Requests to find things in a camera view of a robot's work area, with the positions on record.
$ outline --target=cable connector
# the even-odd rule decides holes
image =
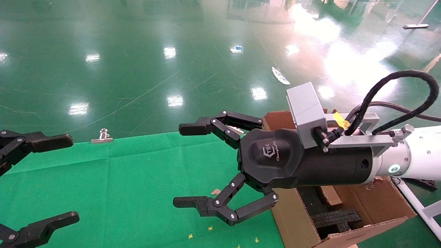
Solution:
[[[330,132],[323,132],[320,127],[316,127],[312,131],[312,137],[323,152],[328,152],[328,146],[342,136],[344,129],[338,127]]]
[[[395,135],[392,138],[393,142],[395,144],[398,144],[398,142],[403,141],[405,138],[407,138],[413,131],[415,131],[415,128],[409,124],[404,125],[401,129],[398,130],[392,130]]]

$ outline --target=green cloth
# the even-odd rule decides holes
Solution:
[[[176,196],[211,196],[237,172],[236,150],[214,135],[77,143],[30,154],[0,178],[0,223],[18,230],[77,211],[80,221],[57,230],[45,248],[283,247],[271,211],[231,227],[173,206]],[[229,206],[262,196],[244,186]]]

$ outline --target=white pole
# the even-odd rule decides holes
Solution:
[[[415,208],[419,216],[421,216],[424,222],[429,226],[429,228],[432,230],[435,236],[437,236],[439,241],[441,241],[441,226],[439,226],[439,224],[435,221],[433,217],[430,218],[424,213],[423,211],[424,206],[421,204],[418,198],[416,198],[416,196],[413,194],[413,192],[409,189],[409,187],[406,185],[406,183],[403,180],[401,180],[400,178],[392,178],[392,180],[396,184],[396,186],[400,189],[401,193],[403,193],[404,197],[406,197],[408,202]]]
[[[425,207],[422,212],[429,218],[441,214],[441,201],[437,201],[434,204]]]

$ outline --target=floor scratch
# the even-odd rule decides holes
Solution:
[[[196,85],[194,88],[197,88],[199,85],[201,85],[201,84],[207,82],[210,78],[214,77],[216,74],[217,74],[217,72],[215,72],[213,75],[211,75],[211,77],[209,77],[209,78],[205,79],[204,81],[202,81],[202,83]]]
[[[393,94],[392,96],[396,96],[396,95],[402,95],[402,94],[409,94],[409,93],[412,93],[412,92],[399,92],[399,93],[395,93],[395,94]]]
[[[154,115],[156,115],[157,113],[159,113],[160,111],[162,111],[162,109],[163,108],[161,108],[160,110],[158,110],[158,111],[156,111],[155,113],[153,113],[151,116],[149,116],[149,117],[147,117],[147,119],[145,119],[143,122],[141,122],[137,127],[135,127],[135,129],[133,129],[133,131],[129,134],[129,136],[127,136],[127,137],[130,137],[130,135],[132,135],[132,133],[133,132],[135,132],[135,130],[136,129],[138,129],[144,122],[146,122],[148,119],[150,119],[152,116],[154,116]]]
[[[8,107],[6,107],[6,106],[4,106],[4,105],[0,105],[0,107],[2,107],[2,108],[4,108],[4,109],[7,109],[7,110],[10,110],[10,111],[12,111],[12,112],[14,112],[14,113],[22,113],[22,114],[37,114],[37,113],[35,113],[35,112],[28,112],[28,111],[17,111],[17,110],[13,110],[13,109],[11,109],[11,108],[8,108]]]
[[[185,75],[182,74],[182,73],[181,73],[181,75],[184,76],[186,79],[188,79],[188,80],[194,85],[194,87],[196,88],[196,90],[198,91],[198,93],[200,94],[199,89],[198,89],[198,87],[196,86],[196,84],[193,82],[193,80],[191,80],[190,78],[188,78],[187,76],[185,76]]]
[[[250,28],[250,30],[253,32],[254,36],[256,37],[256,39],[259,41],[260,45],[262,45],[263,49],[265,50],[266,54],[268,54],[269,58],[273,61],[274,65],[276,66],[276,68],[280,71],[280,73],[283,75],[282,71],[280,70],[279,66],[276,64],[276,62],[274,61],[273,57],[271,57],[271,55],[269,54],[268,50],[266,50],[265,46],[263,45],[262,41],[259,39],[259,36],[257,36],[256,32],[254,31],[254,29],[251,27],[250,23],[248,22],[248,20],[242,16],[242,18],[245,20],[245,22],[247,23],[248,27]]]
[[[207,96],[208,95],[211,95],[211,94],[216,94],[216,93],[219,93],[219,92],[221,92],[222,90],[223,90],[224,88],[222,88],[221,90],[219,90],[218,92],[212,92],[212,93],[209,93],[209,94],[207,94]]]
[[[42,93],[43,95],[51,95],[51,96],[59,96],[59,97],[75,97],[75,96],[68,96],[68,95],[60,95],[60,94],[51,94],[51,93]]]
[[[208,35],[210,36],[211,43],[213,44],[214,48],[216,49],[217,54],[219,54],[219,57],[221,57],[223,62],[228,66],[228,68],[230,68],[230,70],[234,73],[234,75],[236,75],[236,76],[238,76],[240,78],[243,78],[242,76],[237,75],[237,73],[233,70],[233,68],[231,68],[231,66],[227,63],[227,61],[224,59],[224,57],[219,52],[219,49],[217,49],[216,45],[214,44],[213,37],[211,36],[211,32],[208,30],[207,18],[206,18],[206,14],[205,13],[204,13],[204,20],[205,20],[205,27],[206,27]]]
[[[228,86],[228,85],[231,85],[232,87],[234,87],[234,85],[236,85],[236,84],[238,84],[238,83],[241,83],[241,82],[235,82],[235,83],[224,83],[224,84],[221,84],[221,85],[218,85],[218,86]]]
[[[118,102],[118,104],[116,105],[116,107],[115,107],[115,110],[117,110],[118,109],[118,107],[120,106],[120,104],[121,104],[121,102],[124,100],[124,98],[121,98],[121,100]],[[114,122],[115,121],[115,113],[113,113],[113,116],[112,116],[112,122]]]
[[[129,106],[130,104],[132,104],[134,101],[136,101],[136,100],[138,100],[139,98],[143,97],[145,94],[149,93],[150,91],[152,91],[152,90],[155,89],[156,87],[160,86],[161,84],[163,84],[164,82],[166,82],[167,80],[169,80],[170,78],[172,78],[174,75],[178,74],[178,72],[179,72],[179,71],[175,72],[173,75],[169,76],[166,80],[160,82],[160,83],[157,84],[155,87],[153,87],[153,88],[149,89],[148,91],[144,92],[142,95],[138,96],[137,98],[135,98],[135,99],[132,100],[131,102],[129,102],[129,103],[127,103],[126,105],[122,106],[121,108],[119,108],[119,109],[113,111],[112,113],[110,113],[110,114],[108,114],[108,115],[106,115],[106,116],[104,116],[104,117],[102,117],[102,118],[100,118],[100,119],[98,119],[98,120],[96,120],[96,121],[93,121],[93,122],[91,122],[91,123],[89,123],[89,124],[86,124],[86,125],[84,125],[84,126],[81,126],[81,127],[79,127],[79,128],[75,128],[75,129],[69,130],[69,131],[67,131],[66,133],[68,133],[68,132],[72,132],[72,131],[75,131],[75,130],[78,130],[78,129],[80,129],[80,128],[85,128],[85,127],[87,127],[87,126],[89,126],[89,125],[92,125],[93,123],[99,122],[100,120],[102,120],[102,119],[104,119],[104,118],[107,118],[107,117],[111,116],[112,114],[115,114],[116,112],[118,112],[118,111],[122,110],[123,108],[125,108],[125,107]]]

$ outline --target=metal rod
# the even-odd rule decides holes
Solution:
[[[432,11],[432,9],[435,7],[435,5],[437,4],[439,0],[435,0],[434,3],[432,4],[432,6],[429,8],[429,10],[424,14],[424,16],[421,18],[421,20],[418,22],[417,25],[420,25],[424,19],[426,18],[426,16],[430,13],[430,11]]]

